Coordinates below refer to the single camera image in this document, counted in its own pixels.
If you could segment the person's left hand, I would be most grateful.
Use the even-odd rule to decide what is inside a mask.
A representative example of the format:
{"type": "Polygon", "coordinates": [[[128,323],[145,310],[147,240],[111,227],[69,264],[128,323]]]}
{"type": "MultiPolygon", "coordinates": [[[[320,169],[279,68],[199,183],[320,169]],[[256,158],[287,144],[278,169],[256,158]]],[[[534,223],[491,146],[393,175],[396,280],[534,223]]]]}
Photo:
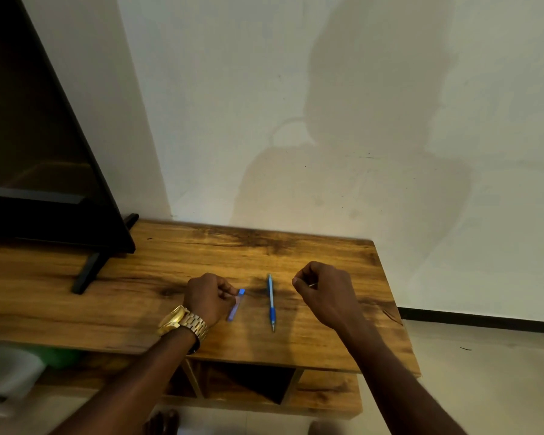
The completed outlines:
{"type": "Polygon", "coordinates": [[[190,312],[199,315],[209,328],[216,325],[222,318],[227,317],[233,304],[234,297],[224,300],[217,295],[210,296],[203,285],[203,275],[191,278],[187,283],[183,305],[190,312]]]}

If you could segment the person's right hand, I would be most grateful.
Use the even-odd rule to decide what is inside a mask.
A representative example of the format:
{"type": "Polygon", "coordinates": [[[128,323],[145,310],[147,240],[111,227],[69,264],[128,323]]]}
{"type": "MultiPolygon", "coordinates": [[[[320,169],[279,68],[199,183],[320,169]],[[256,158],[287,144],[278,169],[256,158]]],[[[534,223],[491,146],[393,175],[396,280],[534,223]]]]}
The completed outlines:
{"type": "Polygon", "coordinates": [[[319,278],[319,306],[310,309],[322,324],[339,334],[366,328],[367,322],[346,271],[329,264],[310,262],[296,276],[319,278]]]}

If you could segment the translucent blue pen part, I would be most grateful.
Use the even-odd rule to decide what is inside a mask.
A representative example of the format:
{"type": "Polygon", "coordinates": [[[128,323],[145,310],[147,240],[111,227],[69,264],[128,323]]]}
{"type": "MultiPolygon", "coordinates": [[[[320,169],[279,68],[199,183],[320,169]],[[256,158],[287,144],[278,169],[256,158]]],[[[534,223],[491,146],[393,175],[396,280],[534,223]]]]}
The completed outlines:
{"type": "Polygon", "coordinates": [[[246,289],[241,288],[238,290],[238,292],[234,295],[234,304],[232,305],[229,313],[227,314],[226,321],[232,322],[237,314],[239,305],[241,304],[242,298],[245,295],[246,289]]]}

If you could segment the person's left forearm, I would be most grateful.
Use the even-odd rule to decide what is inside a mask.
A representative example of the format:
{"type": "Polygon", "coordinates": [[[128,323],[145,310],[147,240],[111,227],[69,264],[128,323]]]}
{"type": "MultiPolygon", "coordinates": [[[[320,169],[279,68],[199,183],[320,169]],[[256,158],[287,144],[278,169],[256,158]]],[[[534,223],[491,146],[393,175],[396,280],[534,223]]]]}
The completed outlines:
{"type": "Polygon", "coordinates": [[[168,332],[49,435],[134,435],[195,344],[187,328],[168,332]]]}

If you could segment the person's right forearm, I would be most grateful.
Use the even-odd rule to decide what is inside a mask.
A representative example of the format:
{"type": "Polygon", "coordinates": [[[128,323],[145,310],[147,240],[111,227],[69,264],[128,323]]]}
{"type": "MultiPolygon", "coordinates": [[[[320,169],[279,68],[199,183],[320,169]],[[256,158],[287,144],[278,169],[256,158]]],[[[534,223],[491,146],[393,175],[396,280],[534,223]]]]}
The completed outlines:
{"type": "Polygon", "coordinates": [[[392,435],[467,435],[363,318],[334,326],[392,435]]]}

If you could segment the blue ballpoint pen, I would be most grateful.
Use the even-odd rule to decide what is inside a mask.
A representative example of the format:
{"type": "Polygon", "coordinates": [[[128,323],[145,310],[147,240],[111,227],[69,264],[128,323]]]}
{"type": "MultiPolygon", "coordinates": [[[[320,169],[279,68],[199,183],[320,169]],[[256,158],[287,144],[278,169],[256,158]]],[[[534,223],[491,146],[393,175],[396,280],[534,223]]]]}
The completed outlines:
{"type": "Polygon", "coordinates": [[[276,308],[274,304],[274,284],[273,284],[273,277],[269,273],[267,276],[267,290],[268,290],[268,298],[269,298],[269,319],[270,319],[270,325],[271,330],[273,333],[276,332],[276,308]]]}

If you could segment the gold wristwatch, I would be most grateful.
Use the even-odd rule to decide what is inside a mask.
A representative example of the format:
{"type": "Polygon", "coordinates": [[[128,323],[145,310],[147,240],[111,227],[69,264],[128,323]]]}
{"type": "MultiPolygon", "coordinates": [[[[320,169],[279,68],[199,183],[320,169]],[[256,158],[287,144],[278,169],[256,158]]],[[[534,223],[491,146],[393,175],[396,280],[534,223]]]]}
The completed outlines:
{"type": "Polygon", "coordinates": [[[199,315],[190,312],[183,305],[179,305],[164,317],[158,326],[157,332],[159,336],[164,336],[178,328],[187,328],[196,337],[196,343],[190,348],[188,355],[192,355],[200,349],[209,332],[207,323],[199,315]]]}

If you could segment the wooden media console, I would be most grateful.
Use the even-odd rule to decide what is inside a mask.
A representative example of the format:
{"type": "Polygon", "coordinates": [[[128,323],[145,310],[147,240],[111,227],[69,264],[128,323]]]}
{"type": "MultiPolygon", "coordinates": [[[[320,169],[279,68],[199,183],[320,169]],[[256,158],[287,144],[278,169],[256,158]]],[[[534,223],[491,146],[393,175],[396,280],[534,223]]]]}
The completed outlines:
{"type": "Polygon", "coordinates": [[[158,340],[158,325],[181,304],[188,280],[210,272],[245,288],[245,295],[234,320],[219,322],[177,369],[160,404],[355,417],[363,410],[360,370],[291,285],[310,261],[351,275],[365,317],[421,376],[372,241],[143,220],[131,234],[135,253],[110,258],[82,295],[71,285],[86,252],[0,243],[0,343],[86,352],[75,366],[49,368],[36,392],[89,395],[102,388],[158,340]]]}

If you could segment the black television stand leg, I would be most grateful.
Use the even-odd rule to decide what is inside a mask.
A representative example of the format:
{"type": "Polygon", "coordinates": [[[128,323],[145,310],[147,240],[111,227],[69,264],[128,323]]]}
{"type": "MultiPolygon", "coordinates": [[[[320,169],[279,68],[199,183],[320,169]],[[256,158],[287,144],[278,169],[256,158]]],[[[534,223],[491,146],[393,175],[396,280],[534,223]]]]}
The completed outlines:
{"type": "MultiPolygon", "coordinates": [[[[88,232],[97,229],[97,227],[93,227],[96,225],[96,221],[91,220],[93,216],[86,209],[82,210],[75,218],[84,224],[81,228],[82,230],[88,232]]],[[[94,252],[88,256],[85,265],[73,282],[71,292],[76,295],[82,295],[87,290],[88,286],[96,279],[100,270],[106,265],[110,258],[122,256],[124,254],[132,254],[135,250],[134,246],[130,251],[109,247],[94,248],[94,252]]]]}

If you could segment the person's left foot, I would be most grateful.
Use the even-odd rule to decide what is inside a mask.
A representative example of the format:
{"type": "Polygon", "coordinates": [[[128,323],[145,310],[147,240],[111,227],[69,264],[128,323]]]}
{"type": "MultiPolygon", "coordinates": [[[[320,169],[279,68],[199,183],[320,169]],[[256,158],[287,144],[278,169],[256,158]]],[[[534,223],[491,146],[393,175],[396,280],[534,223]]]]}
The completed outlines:
{"type": "Polygon", "coordinates": [[[142,435],[177,435],[180,427],[177,409],[154,413],[143,426],[142,435]]]}

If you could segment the green plastic object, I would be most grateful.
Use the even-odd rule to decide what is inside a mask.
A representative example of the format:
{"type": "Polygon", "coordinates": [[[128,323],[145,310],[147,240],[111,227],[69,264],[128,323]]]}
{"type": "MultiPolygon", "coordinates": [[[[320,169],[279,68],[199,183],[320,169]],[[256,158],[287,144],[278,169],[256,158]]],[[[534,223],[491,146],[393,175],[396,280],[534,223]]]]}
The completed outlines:
{"type": "Polygon", "coordinates": [[[24,350],[36,355],[45,366],[54,369],[65,369],[74,366],[85,353],[75,349],[36,345],[24,346],[24,350]]]}

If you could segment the black skirting board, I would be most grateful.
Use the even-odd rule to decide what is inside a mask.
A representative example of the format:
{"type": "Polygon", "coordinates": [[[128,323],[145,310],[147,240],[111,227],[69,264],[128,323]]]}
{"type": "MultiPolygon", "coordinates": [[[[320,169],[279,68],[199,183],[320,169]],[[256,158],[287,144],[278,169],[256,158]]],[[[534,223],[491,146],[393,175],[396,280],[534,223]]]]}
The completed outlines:
{"type": "Polygon", "coordinates": [[[398,307],[403,320],[544,334],[544,321],[398,307]]]}

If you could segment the white plastic bag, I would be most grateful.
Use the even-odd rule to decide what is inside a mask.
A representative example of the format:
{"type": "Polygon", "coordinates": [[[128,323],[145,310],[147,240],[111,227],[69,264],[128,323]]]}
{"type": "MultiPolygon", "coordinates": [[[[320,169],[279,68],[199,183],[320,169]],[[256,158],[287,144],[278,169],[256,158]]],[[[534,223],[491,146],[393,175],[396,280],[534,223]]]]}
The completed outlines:
{"type": "Polygon", "coordinates": [[[17,411],[45,369],[32,351],[0,344],[0,417],[17,411]]]}

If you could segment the black flat screen television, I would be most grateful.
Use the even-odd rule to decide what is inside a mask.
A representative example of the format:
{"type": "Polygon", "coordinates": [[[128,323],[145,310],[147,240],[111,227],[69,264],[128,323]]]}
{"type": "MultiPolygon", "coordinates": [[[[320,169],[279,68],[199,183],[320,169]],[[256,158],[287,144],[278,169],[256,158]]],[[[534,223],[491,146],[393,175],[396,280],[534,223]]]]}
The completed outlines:
{"type": "Polygon", "coordinates": [[[136,249],[21,0],[0,0],[0,237],[136,249]]]}

